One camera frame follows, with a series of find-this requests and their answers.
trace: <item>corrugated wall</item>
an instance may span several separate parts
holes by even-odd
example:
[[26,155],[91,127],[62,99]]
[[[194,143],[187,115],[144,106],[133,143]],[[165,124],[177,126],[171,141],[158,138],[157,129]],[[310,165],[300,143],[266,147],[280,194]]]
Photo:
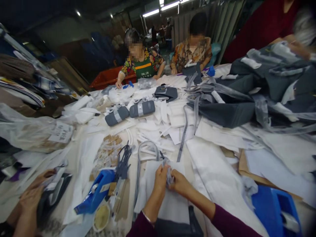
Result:
[[246,0],[216,0],[209,5],[185,14],[179,14],[172,19],[172,47],[174,48],[189,35],[189,25],[193,16],[204,11],[208,18],[205,35],[211,37],[212,43],[220,43],[221,52],[217,63],[220,63],[232,40],[237,21]]

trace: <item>green apron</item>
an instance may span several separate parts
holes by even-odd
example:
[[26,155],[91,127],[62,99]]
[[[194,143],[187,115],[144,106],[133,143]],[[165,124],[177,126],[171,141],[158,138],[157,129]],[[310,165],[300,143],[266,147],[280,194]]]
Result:
[[138,81],[140,78],[150,78],[157,74],[150,62],[149,57],[143,62],[135,62],[134,64],[136,71],[136,81]]

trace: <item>red plastic crate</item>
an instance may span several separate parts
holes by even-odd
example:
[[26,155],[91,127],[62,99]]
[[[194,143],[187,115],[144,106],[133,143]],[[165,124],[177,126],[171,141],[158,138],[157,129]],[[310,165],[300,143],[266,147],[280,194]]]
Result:
[[[119,71],[121,71],[123,66],[111,68],[99,73],[99,75],[94,79],[91,83],[90,87],[94,88],[95,90],[103,90],[108,85],[114,85],[117,82]],[[131,81],[132,83],[136,83],[136,74],[132,70],[130,74],[125,77],[125,80],[122,84],[128,83]]]

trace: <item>fluorescent light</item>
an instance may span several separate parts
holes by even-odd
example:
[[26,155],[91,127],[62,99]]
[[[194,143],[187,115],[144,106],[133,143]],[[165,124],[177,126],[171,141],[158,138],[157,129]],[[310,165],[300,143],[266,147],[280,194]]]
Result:
[[174,3],[172,3],[172,4],[163,6],[163,7],[161,8],[161,11],[165,11],[165,10],[167,10],[167,9],[169,9],[169,8],[176,7],[179,3],[180,3],[180,1],[177,1],[177,2],[174,2]]
[[188,1],[191,1],[191,0],[182,0],[182,1],[180,1],[180,4],[188,2]]
[[151,16],[151,15],[154,15],[154,14],[157,14],[157,13],[159,13],[159,9],[154,10],[154,11],[149,12],[149,13],[145,13],[145,14],[143,15],[143,17],[148,17],[148,16]]

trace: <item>red shirt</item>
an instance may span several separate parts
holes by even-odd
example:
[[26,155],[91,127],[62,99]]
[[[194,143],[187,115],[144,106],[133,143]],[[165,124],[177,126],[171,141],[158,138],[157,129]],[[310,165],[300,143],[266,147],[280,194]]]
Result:
[[265,0],[230,43],[224,53],[226,63],[232,63],[252,49],[261,49],[277,38],[293,34],[293,23],[301,6],[295,0],[284,13],[284,0]]

